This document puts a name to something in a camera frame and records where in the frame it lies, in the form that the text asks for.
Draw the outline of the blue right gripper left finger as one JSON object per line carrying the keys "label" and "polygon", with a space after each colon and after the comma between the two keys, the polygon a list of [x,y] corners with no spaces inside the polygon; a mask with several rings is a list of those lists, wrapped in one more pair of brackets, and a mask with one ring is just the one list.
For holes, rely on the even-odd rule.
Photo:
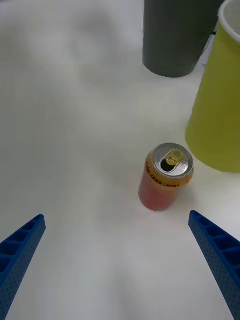
{"label": "blue right gripper left finger", "polygon": [[0,244],[0,320],[4,320],[46,230],[42,214]]}

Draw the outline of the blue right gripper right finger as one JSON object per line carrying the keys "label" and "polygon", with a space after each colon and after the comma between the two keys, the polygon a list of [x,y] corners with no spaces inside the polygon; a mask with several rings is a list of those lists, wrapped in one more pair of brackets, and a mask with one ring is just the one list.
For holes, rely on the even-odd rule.
{"label": "blue right gripper right finger", "polygon": [[240,242],[195,210],[191,229],[225,302],[235,320],[240,319]]}

